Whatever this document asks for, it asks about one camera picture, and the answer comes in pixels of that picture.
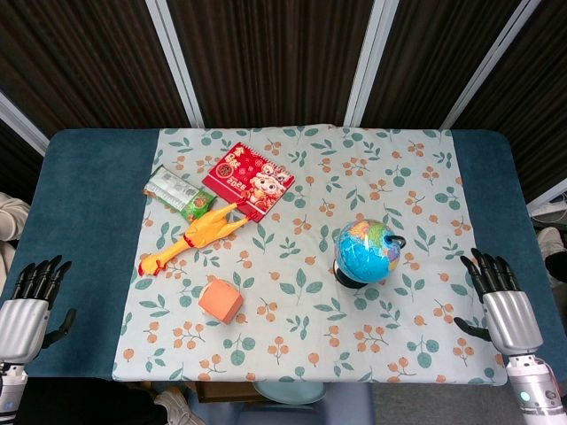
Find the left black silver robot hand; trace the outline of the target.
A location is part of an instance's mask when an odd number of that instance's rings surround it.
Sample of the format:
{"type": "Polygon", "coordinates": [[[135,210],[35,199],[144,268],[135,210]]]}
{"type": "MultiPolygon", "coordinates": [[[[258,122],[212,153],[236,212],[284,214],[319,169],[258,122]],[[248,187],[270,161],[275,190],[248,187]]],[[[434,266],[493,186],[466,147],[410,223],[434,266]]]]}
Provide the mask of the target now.
{"type": "Polygon", "coordinates": [[[66,273],[72,266],[60,255],[19,273],[12,296],[0,307],[0,368],[22,367],[40,351],[64,338],[74,325],[77,311],[66,312],[58,328],[48,331],[51,310],[66,273]]]}

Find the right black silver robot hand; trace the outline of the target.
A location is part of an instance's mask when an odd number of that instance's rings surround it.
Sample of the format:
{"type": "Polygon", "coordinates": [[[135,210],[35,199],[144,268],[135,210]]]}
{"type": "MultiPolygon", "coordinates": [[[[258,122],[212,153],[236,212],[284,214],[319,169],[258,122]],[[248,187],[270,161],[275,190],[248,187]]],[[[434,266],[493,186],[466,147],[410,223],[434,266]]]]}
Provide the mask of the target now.
{"type": "Polygon", "coordinates": [[[473,327],[460,317],[454,323],[465,334],[492,343],[503,355],[534,354],[543,345],[542,334],[532,305],[509,263],[476,248],[471,254],[472,259],[461,256],[460,260],[483,307],[486,326],[473,327]]]}

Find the blue desk globe black stand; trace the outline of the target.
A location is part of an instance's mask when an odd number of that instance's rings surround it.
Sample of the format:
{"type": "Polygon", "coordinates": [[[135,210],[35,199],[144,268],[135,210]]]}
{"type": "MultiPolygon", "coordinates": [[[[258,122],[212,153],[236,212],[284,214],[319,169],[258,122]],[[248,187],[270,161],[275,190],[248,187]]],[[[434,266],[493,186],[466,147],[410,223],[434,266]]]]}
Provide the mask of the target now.
{"type": "Polygon", "coordinates": [[[395,270],[406,243],[381,221],[349,222],[335,239],[333,273],[349,289],[384,281],[395,270]]]}

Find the black white shoe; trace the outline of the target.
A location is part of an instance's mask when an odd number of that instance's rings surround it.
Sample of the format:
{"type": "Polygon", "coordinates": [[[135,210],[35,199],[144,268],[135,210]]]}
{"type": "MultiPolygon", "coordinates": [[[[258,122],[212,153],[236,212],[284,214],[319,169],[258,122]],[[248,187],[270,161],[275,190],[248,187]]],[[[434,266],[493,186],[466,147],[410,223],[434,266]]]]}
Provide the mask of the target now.
{"type": "Polygon", "coordinates": [[[537,241],[551,288],[567,283],[567,248],[559,230],[554,227],[543,228],[537,234],[537,241]]]}

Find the beige clothed person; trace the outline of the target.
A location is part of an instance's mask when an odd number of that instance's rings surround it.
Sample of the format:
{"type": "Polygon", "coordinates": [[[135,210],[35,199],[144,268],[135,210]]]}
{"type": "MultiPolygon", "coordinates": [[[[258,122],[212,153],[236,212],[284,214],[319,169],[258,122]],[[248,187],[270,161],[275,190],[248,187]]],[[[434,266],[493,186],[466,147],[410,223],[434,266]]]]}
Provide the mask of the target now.
{"type": "Polygon", "coordinates": [[[4,289],[18,242],[23,233],[30,205],[0,191],[0,294],[4,289]]]}

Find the white sneaker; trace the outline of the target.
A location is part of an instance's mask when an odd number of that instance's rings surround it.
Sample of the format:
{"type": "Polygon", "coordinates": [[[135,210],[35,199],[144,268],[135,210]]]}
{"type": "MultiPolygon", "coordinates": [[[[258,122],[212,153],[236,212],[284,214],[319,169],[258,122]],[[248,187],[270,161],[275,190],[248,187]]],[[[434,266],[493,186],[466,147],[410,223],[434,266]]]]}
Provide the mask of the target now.
{"type": "Polygon", "coordinates": [[[154,399],[154,404],[161,406],[167,413],[167,425],[206,425],[189,406],[183,393],[176,387],[162,391],[154,399]]]}

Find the orange cube box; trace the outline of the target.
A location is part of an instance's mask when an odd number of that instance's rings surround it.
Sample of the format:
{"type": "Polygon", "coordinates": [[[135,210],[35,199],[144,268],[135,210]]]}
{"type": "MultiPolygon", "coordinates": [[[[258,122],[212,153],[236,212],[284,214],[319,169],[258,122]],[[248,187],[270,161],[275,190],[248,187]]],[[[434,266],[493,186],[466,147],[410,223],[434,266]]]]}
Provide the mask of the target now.
{"type": "Polygon", "coordinates": [[[204,313],[225,325],[233,321],[243,303],[243,296],[238,289],[221,279],[210,281],[201,290],[198,299],[198,305],[204,313]]]}

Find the green silver snack packet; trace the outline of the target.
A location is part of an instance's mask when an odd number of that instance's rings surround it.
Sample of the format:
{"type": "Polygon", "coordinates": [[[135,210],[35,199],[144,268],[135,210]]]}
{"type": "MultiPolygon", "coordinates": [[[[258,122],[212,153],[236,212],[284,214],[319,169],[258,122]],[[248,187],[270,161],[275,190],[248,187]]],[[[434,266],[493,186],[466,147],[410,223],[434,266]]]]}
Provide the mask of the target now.
{"type": "Polygon", "coordinates": [[[188,222],[207,213],[216,196],[195,186],[164,166],[159,166],[144,186],[144,194],[158,199],[188,222]]]}

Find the yellow rubber chicken toy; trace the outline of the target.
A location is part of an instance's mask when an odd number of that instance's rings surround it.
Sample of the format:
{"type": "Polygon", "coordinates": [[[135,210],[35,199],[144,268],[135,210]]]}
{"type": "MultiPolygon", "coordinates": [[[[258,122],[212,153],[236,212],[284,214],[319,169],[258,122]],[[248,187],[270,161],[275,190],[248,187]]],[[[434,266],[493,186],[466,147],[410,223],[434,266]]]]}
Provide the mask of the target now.
{"type": "Polygon", "coordinates": [[[206,247],[210,243],[232,234],[248,221],[259,217],[258,212],[253,211],[241,220],[228,222],[227,215],[244,204],[245,201],[240,200],[221,209],[206,212],[200,218],[194,220],[183,236],[172,246],[142,259],[138,265],[138,274],[140,276],[157,275],[161,270],[165,270],[167,263],[178,254],[189,248],[201,249],[206,247]]]}

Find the brown cardboard box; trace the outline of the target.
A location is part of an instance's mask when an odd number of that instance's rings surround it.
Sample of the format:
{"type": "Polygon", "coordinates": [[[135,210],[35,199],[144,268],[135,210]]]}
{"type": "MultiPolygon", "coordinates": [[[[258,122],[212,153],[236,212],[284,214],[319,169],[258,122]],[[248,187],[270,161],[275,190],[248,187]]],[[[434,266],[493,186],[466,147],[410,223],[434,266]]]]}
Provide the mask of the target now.
{"type": "Polygon", "coordinates": [[[196,382],[198,401],[201,403],[256,402],[265,398],[251,382],[196,382]]]}

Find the light blue round stool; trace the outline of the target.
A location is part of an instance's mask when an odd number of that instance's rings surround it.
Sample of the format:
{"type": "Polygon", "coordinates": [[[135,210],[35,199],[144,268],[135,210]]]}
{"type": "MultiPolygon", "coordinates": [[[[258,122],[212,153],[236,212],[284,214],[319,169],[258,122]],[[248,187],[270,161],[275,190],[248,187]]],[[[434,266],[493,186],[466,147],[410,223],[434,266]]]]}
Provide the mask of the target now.
{"type": "Polygon", "coordinates": [[[322,382],[255,382],[261,396],[285,405],[308,405],[315,403],[326,394],[322,382]]]}

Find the leaf and berry print tablecloth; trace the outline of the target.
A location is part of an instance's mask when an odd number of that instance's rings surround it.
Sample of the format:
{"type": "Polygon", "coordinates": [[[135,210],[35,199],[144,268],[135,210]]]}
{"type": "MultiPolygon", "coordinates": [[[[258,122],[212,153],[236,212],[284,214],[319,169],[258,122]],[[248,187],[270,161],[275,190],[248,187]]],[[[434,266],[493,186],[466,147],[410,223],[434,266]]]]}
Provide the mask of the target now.
{"type": "Polygon", "coordinates": [[[199,183],[237,143],[295,182],[259,223],[132,275],[113,379],[505,383],[501,355],[454,324],[486,321],[460,261],[476,241],[449,132],[165,129],[153,164],[199,183]],[[334,243],[362,218],[407,244],[387,280],[348,289],[334,243]],[[213,279],[243,296],[229,325],[198,305],[213,279]]]}

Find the red desk calendar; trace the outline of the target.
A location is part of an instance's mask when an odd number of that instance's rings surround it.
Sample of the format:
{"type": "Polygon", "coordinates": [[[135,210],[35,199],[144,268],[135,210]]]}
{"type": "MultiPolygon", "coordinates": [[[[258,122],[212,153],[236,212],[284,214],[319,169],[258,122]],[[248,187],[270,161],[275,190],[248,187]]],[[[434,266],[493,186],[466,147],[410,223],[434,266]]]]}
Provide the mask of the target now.
{"type": "Polygon", "coordinates": [[[284,166],[243,143],[232,147],[207,173],[204,185],[248,219],[259,223],[295,182],[284,166]]]}

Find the dark slatted partition screen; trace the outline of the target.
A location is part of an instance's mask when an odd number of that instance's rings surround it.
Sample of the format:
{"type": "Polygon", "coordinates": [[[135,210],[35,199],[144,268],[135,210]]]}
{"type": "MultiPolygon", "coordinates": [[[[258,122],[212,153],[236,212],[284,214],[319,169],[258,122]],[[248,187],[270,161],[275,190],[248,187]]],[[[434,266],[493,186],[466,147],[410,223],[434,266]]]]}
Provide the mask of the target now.
{"type": "MultiPolygon", "coordinates": [[[[378,0],[166,0],[204,122],[339,125],[378,0]]],[[[439,128],[529,0],[397,0],[361,123],[439,128]]],[[[46,136],[186,127],[145,0],[0,0],[0,94],[46,136]]],[[[527,201],[567,179],[567,0],[540,0],[454,122],[510,142],[527,201]]]]}

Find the white screen frame post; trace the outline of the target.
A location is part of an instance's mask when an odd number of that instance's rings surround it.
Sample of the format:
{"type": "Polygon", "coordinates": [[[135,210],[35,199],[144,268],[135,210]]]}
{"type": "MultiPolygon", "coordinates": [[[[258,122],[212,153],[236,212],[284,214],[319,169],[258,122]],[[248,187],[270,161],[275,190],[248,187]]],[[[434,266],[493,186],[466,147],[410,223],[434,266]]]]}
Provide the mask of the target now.
{"type": "Polygon", "coordinates": [[[145,0],[145,2],[185,115],[193,128],[204,128],[206,125],[203,114],[198,104],[167,0],[145,0]]]}
{"type": "Polygon", "coordinates": [[[493,44],[483,57],[475,72],[462,89],[460,96],[457,97],[444,121],[440,125],[440,130],[453,127],[460,118],[473,97],[478,93],[490,76],[494,68],[498,65],[510,45],[515,41],[524,25],[540,6],[542,0],[520,0],[516,9],[512,12],[506,24],[497,35],[493,44]]]}
{"type": "Polygon", "coordinates": [[[567,210],[567,191],[553,197],[544,194],[531,201],[526,207],[531,217],[562,213],[567,210]]]}
{"type": "Polygon", "coordinates": [[[359,128],[388,41],[400,0],[374,0],[343,120],[344,127],[359,128]]]}
{"type": "Polygon", "coordinates": [[[21,137],[42,157],[49,146],[49,138],[0,90],[0,120],[21,137]]]}

